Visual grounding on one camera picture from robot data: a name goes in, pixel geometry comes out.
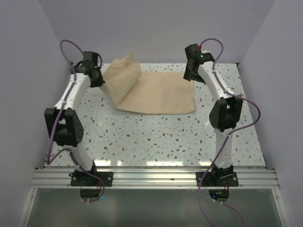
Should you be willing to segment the beige surgical wrap cloth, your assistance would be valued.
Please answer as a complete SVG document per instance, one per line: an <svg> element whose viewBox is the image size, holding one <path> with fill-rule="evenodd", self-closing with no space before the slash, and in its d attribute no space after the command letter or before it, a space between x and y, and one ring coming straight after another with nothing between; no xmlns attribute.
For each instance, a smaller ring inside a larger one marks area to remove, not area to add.
<svg viewBox="0 0 303 227"><path fill-rule="evenodd" d="M196 110L194 84L182 72L143 71L129 54L115 58L102 86L116 109L139 114L190 114Z"/></svg>

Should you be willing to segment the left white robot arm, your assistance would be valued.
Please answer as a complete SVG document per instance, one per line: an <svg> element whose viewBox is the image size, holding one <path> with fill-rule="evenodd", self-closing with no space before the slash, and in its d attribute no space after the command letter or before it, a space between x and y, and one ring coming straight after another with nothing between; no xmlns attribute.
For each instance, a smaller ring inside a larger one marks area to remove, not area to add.
<svg viewBox="0 0 303 227"><path fill-rule="evenodd" d="M83 59L71 68L70 82L63 96L44 113L50 143L61 147L53 156L48 151L46 162L51 164L62 152L67 151L74 163L74 172L70 175L72 186L101 184L96 165L82 143L84 128L77 115L87 89L104 84L101 65L102 59L98 53L84 51Z"/></svg>

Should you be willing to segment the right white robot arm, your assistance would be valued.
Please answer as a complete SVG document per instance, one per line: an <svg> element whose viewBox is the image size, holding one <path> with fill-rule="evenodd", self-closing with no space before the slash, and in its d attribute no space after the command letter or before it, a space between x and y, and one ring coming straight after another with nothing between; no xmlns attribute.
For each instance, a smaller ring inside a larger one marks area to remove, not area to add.
<svg viewBox="0 0 303 227"><path fill-rule="evenodd" d="M206 84L215 101L209 114L216 134L215 158L210 170L197 179L203 187L223 186L234 179L230 133L240 120L243 100L227 87L215 69L215 59L210 52L202 52L199 45L191 44L185 48L185 54L187 64L183 79Z"/></svg>

